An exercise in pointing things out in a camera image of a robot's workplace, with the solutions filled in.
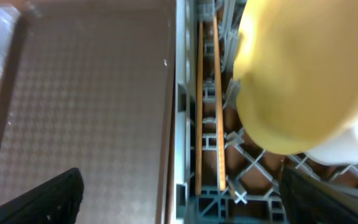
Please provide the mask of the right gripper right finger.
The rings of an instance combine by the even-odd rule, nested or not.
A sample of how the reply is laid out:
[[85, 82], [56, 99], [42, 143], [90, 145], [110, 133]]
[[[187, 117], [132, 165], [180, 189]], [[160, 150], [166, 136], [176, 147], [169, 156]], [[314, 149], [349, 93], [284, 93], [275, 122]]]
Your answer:
[[279, 191], [289, 223], [358, 223], [358, 200], [285, 166]]

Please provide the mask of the pale green cup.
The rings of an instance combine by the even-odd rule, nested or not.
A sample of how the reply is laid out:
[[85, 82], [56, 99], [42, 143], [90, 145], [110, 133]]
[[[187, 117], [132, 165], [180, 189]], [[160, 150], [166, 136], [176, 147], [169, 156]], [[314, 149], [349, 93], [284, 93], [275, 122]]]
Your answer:
[[358, 120], [342, 134], [306, 151], [305, 154], [325, 166], [358, 164]]

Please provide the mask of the wooden chopstick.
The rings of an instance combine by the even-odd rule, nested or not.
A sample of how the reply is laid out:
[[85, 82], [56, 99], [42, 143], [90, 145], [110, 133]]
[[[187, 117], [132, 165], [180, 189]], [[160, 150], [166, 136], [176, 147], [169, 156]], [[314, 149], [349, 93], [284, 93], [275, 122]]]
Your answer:
[[221, 65], [219, 52], [218, 18], [213, 18], [213, 41], [214, 41], [214, 75], [216, 95], [216, 132], [218, 149], [218, 187], [220, 191], [226, 189], [226, 165], [224, 148], [224, 125], [223, 125], [223, 92], [221, 80]]
[[203, 135], [203, 22], [199, 22], [198, 28], [198, 61], [197, 61], [197, 86], [196, 86], [196, 169], [195, 169], [195, 194], [201, 195], [202, 184], [202, 135]]

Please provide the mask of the yellow plate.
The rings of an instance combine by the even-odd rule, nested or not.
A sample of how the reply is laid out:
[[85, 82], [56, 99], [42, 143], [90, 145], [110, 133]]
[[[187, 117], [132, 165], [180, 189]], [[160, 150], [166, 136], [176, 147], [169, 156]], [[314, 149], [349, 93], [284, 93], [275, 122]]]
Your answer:
[[358, 1], [248, 1], [233, 77], [262, 149], [298, 154], [341, 134], [358, 118]]

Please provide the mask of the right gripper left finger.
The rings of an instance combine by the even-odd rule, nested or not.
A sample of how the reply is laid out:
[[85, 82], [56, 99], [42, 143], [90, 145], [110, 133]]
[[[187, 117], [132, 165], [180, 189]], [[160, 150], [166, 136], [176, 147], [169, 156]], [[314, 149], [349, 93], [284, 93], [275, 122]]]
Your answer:
[[0, 206], [0, 224], [74, 224], [83, 199], [84, 183], [78, 168], [44, 182]]

